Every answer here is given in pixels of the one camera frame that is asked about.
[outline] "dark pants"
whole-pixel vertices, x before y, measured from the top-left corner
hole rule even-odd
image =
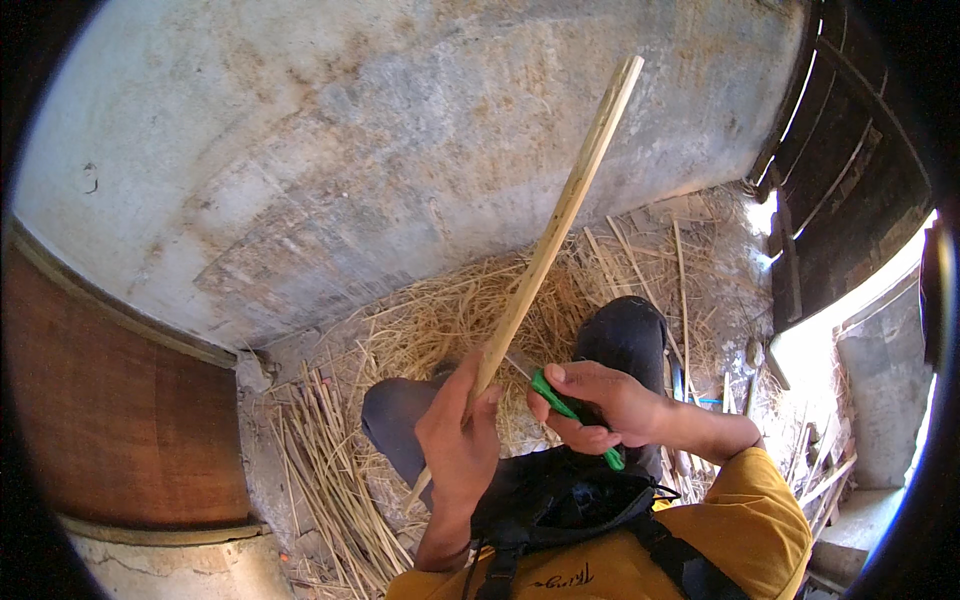
[[[663,391],[663,349],[666,346],[666,320],[653,305],[637,296],[618,298],[586,320],[577,335],[573,360],[593,360],[632,375],[643,387]],[[414,425],[429,408],[442,381],[411,381],[397,377],[385,379],[364,396],[361,414],[363,432],[377,450],[386,455],[400,477],[413,487],[426,467]],[[598,457],[575,455],[566,446],[532,452],[501,460],[487,489],[483,505],[495,505],[517,487],[541,473],[552,470],[559,461],[564,468],[594,465]],[[646,445],[627,448],[627,469],[645,471],[657,481],[662,475],[660,447]],[[432,508],[427,486],[420,498]]]

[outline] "person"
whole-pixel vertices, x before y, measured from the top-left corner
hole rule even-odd
[[[510,459],[498,459],[500,386],[475,399],[461,427],[481,351],[430,381],[374,385],[364,433],[408,485],[424,466],[433,474],[420,496],[431,517],[414,570],[391,582],[388,600],[792,598],[812,545],[804,513],[749,419],[654,392],[663,389],[665,331],[639,297],[584,322],[574,360],[544,374],[606,426],[563,417],[530,390],[533,415],[564,444]],[[661,445],[721,466],[702,503],[650,510],[662,490]],[[598,456],[612,447],[623,472]],[[471,540],[501,544],[465,568]]]

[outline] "finger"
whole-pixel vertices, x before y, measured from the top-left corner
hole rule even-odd
[[[454,416],[457,420],[463,417],[467,409],[467,396],[473,389],[483,354],[482,349],[477,349],[464,357],[457,370],[450,374],[437,392],[430,411],[444,420],[453,419]]]
[[[502,396],[503,386],[491,385],[473,401],[468,431],[473,442],[487,454],[500,453],[500,438],[496,435],[496,406]]]
[[[533,389],[527,390],[527,406],[530,408],[530,412],[534,414],[534,419],[544,422],[546,418],[550,415],[550,403],[546,399],[533,391]]]
[[[623,441],[622,436],[602,425],[584,426],[578,420],[568,419],[550,411],[546,424],[560,435],[564,444],[581,454],[603,454]]]
[[[546,380],[564,396],[594,402],[600,406],[616,396],[625,378],[624,372],[604,367],[591,360],[557,365],[550,363],[543,370]]]

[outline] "dirt floor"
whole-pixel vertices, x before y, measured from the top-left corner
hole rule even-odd
[[[689,347],[691,392],[696,401],[702,400],[709,410],[722,410],[722,403],[710,401],[723,401],[728,373],[733,410],[747,411],[757,422],[771,456],[792,479],[806,469],[806,460],[798,454],[805,457],[807,452],[803,433],[804,424],[811,420],[809,400],[796,392],[784,393],[763,363],[765,343],[773,334],[772,298],[769,261],[764,260],[765,235],[751,219],[756,206],[754,190],[737,182],[652,204],[571,233],[528,318],[532,328],[522,328],[515,342],[534,360],[565,360],[577,324],[597,307],[623,295],[651,297],[666,316],[681,356]],[[678,233],[684,255],[683,285]],[[303,331],[259,352],[274,387],[262,395],[240,386],[243,460],[257,516],[276,533],[299,596],[365,595],[338,580],[330,566],[330,554],[336,550],[324,547],[315,531],[318,523],[300,488],[291,484],[283,449],[277,447],[272,433],[271,423],[282,413],[285,395],[300,389],[301,365],[319,368],[324,377],[332,375],[329,385],[338,390],[347,419],[355,427],[362,395],[378,378],[426,377],[437,357],[455,355],[489,335],[498,303],[509,297],[507,289],[522,273],[526,255],[491,258],[446,279],[415,284],[341,324]],[[437,324],[434,329],[454,331],[442,332],[447,337],[434,343],[429,335],[431,323]],[[554,332],[556,339],[542,339],[538,331],[543,330]],[[818,385],[828,386],[821,396],[832,398],[835,415],[837,373],[834,363],[825,364],[829,375],[826,383]],[[533,420],[522,403],[522,379],[503,367],[498,377],[508,385],[498,423],[502,456],[557,444],[556,435]],[[753,380],[756,389],[748,407]],[[409,515],[404,514],[400,505],[407,493],[405,484],[358,429],[352,439],[377,509],[412,555],[428,513],[417,502]],[[692,467],[681,502],[697,501],[713,478],[709,464],[694,459]],[[675,476],[665,483],[680,485]],[[375,597],[375,591],[367,593]]]

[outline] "right hand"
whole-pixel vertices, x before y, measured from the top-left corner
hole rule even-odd
[[[639,447],[655,441],[660,421],[670,402],[647,390],[628,374],[593,361],[549,364],[543,369],[553,389],[564,396],[593,404],[610,426],[584,426],[550,408],[533,390],[527,392],[527,406],[534,417],[545,422],[564,443],[576,452],[602,454],[623,443]]]

